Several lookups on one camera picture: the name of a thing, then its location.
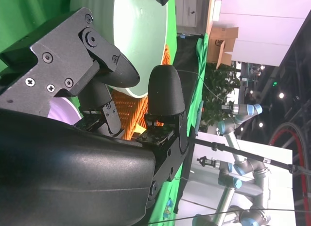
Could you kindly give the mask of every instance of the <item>green bowl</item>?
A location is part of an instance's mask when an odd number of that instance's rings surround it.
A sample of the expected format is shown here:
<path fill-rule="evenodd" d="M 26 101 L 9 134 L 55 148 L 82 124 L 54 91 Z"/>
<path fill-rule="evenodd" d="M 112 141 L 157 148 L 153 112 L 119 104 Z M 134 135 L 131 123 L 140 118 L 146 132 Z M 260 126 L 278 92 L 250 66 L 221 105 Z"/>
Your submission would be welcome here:
<path fill-rule="evenodd" d="M 81 7 L 92 11 L 96 30 L 120 49 L 140 75 L 137 86 L 114 89 L 135 98 L 146 96 L 150 73 L 163 59 L 167 5 L 155 0 L 71 0 L 71 10 Z"/>

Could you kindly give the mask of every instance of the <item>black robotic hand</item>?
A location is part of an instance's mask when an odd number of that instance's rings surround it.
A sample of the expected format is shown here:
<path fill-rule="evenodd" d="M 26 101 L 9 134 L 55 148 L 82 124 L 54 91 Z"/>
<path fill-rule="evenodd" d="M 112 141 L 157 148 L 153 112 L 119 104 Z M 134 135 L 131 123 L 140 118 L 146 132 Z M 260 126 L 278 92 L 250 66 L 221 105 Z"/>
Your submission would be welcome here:
<path fill-rule="evenodd" d="M 8 65 L 0 78 L 0 225 L 132 225 L 187 154 L 181 84 L 169 65 L 152 71 L 146 132 L 119 139 L 105 84 L 131 87 L 139 75 L 92 20 L 82 8 L 0 54 Z M 79 97 L 84 118 L 75 126 L 46 118 L 50 99 L 64 96 Z"/>

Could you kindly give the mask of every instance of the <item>cardboard box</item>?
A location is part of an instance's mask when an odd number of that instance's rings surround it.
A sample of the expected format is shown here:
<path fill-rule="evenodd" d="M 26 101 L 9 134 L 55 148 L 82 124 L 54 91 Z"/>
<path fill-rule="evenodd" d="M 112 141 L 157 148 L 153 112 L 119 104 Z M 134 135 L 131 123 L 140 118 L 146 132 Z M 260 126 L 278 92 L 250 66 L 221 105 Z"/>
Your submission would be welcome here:
<path fill-rule="evenodd" d="M 235 39 L 238 38 L 239 28 L 218 28 L 212 27 L 207 51 L 207 62 L 230 66 L 232 55 L 226 52 L 232 52 Z"/>

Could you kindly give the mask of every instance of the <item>potted plant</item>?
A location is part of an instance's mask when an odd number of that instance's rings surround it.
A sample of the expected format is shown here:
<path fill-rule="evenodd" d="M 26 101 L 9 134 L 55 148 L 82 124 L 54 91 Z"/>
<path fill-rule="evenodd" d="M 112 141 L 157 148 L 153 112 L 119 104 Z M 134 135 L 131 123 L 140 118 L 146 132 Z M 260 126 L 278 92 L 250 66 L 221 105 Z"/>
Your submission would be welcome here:
<path fill-rule="evenodd" d="M 208 126 L 228 118 L 228 114 L 221 110 L 221 106 L 227 104 L 227 95 L 234 88 L 240 87 L 240 81 L 232 67 L 221 64 L 216 69 L 215 63 L 207 63 L 204 83 L 206 85 L 203 86 L 202 92 L 204 112 L 202 113 L 200 130 L 206 132 Z"/>

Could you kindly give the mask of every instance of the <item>white wall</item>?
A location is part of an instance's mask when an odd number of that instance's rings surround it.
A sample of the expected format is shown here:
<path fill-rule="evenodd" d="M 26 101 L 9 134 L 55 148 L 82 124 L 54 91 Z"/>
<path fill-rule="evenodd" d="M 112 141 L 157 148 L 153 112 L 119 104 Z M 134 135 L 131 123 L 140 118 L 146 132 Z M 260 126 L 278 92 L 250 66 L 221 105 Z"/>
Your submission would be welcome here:
<path fill-rule="evenodd" d="M 239 27 L 232 60 L 279 66 L 311 0 L 222 0 L 216 26 Z"/>
<path fill-rule="evenodd" d="M 201 133 L 198 135 L 199 139 L 225 143 L 227 142 L 224 137 Z M 276 148 L 268 145 L 262 145 L 258 143 L 247 142 L 243 140 L 238 141 L 242 150 L 252 152 L 257 155 L 265 156 L 271 159 L 278 160 L 280 162 L 292 163 L 292 152 L 283 148 Z M 202 167 L 197 158 L 207 156 L 208 158 L 214 158 L 227 162 L 234 162 L 233 156 L 228 152 L 217 151 L 214 152 L 210 148 L 196 145 L 193 153 L 191 170 L 194 173 L 190 173 L 189 182 L 186 185 L 182 200 L 179 203 L 179 211 L 177 214 L 178 218 L 191 217 L 196 214 L 211 214 L 214 213 L 218 202 L 221 198 L 223 187 L 217 184 L 219 171 L 211 167 Z M 293 197 L 293 186 L 292 186 L 292 175 L 283 169 L 267 165 L 272 173 L 272 201 L 271 208 L 277 209 L 294 209 L 294 197 Z M 247 181 L 252 179 L 252 174 L 248 174 L 240 179 Z M 251 207 L 252 203 L 243 195 L 235 194 L 232 201 L 232 205 L 240 206 L 244 209 Z M 295 215 L 294 212 L 286 211 L 272 211 L 272 219 L 269 223 L 271 226 L 279 225 L 291 225 L 295 226 Z M 192 219 L 176 221 L 176 226 L 189 226 L 191 225 Z"/>

